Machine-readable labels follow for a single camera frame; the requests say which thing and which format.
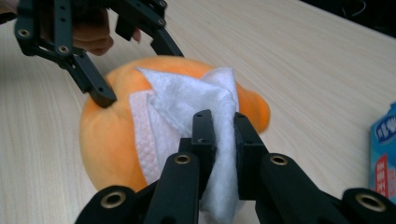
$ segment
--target white cloth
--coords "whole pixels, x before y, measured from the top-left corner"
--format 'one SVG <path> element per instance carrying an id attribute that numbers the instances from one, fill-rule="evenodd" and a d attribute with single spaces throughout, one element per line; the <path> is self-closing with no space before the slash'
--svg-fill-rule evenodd
<path id="1" fill-rule="evenodd" d="M 191 137 L 192 116 L 210 109 L 217 154 L 201 201 L 210 223 L 232 223 L 238 202 L 233 116 L 238 98 L 231 68 L 217 68 L 202 78 L 138 69 L 151 91 L 130 95 L 139 161 L 148 183 L 159 179 L 180 137 Z"/>

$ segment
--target blue package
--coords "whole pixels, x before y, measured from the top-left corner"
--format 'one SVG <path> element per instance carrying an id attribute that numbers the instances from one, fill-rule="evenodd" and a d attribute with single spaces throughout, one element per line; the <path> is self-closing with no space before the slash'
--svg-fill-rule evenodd
<path id="1" fill-rule="evenodd" d="M 396 204 L 396 102 L 371 127 L 370 188 Z"/>

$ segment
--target orange plush toy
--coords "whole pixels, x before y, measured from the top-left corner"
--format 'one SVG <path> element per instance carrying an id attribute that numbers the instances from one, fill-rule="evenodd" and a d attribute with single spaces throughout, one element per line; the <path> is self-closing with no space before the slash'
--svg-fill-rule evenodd
<path id="1" fill-rule="evenodd" d="M 88 176 L 98 190 L 119 185 L 139 191 L 152 182 L 143 171 L 141 157 L 136 150 L 142 144 L 150 144 L 140 140 L 136 142 L 135 139 L 136 132 L 147 130 L 136 129 L 138 118 L 134 118 L 136 114 L 130 102 L 131 94 L 152 89 L 142 69 L 199 79 L 214 67 L 185 58 L 159 56 L 128 63 L 107 76 L 118 100 L 110 107 L 102 108 L 89 98 L 80 122 L 82 159 Z M 257 93 L 244 89 L 234 81 L 233 84 L 239 105 L 237 110 L 248 117 L 258 133 L 262 132 L 270 118 L 268 104 Z"/>

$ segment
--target light wood surface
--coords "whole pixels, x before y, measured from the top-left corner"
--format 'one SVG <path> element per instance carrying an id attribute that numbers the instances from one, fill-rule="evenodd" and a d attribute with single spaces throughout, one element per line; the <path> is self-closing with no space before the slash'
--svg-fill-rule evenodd
<path id="1" fill-rule="evenodd" d="M 167 30 L 188 58 L 231 66 L 272 110 L 261 134 L 320 189 L 368 187 L 369 128 L 396 101 L 396 40 L 296 0 L 168 0 Z M 110 14 L 112 27 L 116 20 Z M 117 35 L 102 74 L 155 55 Z M 95 193 L 81 162 L 86 99 L 54 63 L 24 56 L 0 26 L 0 223 L 73 223 Z M 248 203 L 235 223 L 258 223 Z"/>

